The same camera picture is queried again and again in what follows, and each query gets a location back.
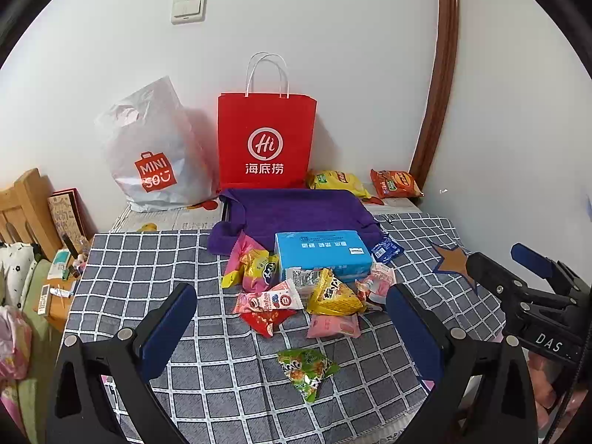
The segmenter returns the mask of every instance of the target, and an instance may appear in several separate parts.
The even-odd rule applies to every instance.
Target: blue tissue package
[[[281,280],[286,269],[328,268],[342,282],[363,279],[370,273],[372,256],[354,230],[281,232],[275,234]]]
[[[387,263],[396,259],[405,252],[405,249],[386,235],[378,244],[371,249],[372,255],[377,262]]]

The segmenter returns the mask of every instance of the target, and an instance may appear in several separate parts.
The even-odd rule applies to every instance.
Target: blue gripper pad
[[[515,262],[537,274],[540,278],[550,279],[553,277],[553,263],[525,245],[514,244],[510,255]]]
[[[165,370],[196,308],[195,289],[182,283],[158,309],[148,312],[138,325],[138,373],[146,384]]]
[[[437,384],[444,372],[442,351],[422,319],[397,287],[393,285],[387,293],[388,315],[403,339],[421,378]]]

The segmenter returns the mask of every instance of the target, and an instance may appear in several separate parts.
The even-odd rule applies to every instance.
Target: green snack package
[[[339,366],[315,349],[286,349],[277,353],[283,373],[308,403],[315,401],[319,384]]]

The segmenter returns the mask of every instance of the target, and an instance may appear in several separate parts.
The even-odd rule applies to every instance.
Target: metal screw
[[[460,327],[454,327],[451,329],[450,335],[454,339],[463,340],[467,336],[467,333],[463,331],[463,329],[461,329]]]
[[[121,329],[118,333],[117,333],[117,338],[119,340],[127,340],[129,339],[132,335],[134,335],[134,331],[132,331],[132,329],[128,328],[128,327],[124,327],[123,329]]]
[[[518,344],[520,344],[520,342],[518,342],[518,339],[515,338],[514,336],[507,336],[505,338],[505,341],[511,345],[512,347],[518,347]]]
[[[76,336],[67,336],[64,339],[64,345],[66,347],[72,347],[76,343],[76,339],[77,339]]]

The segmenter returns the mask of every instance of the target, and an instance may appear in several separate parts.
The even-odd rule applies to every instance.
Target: brown star
[[[469,285],[475,289],[475,281],[469,277],[467,272],[467,254],[463,252],[461,247],[455,246],[452,249],[447,249],[433,242],[430,242],[430,244],[441,257],[433,272],[462,275]]]

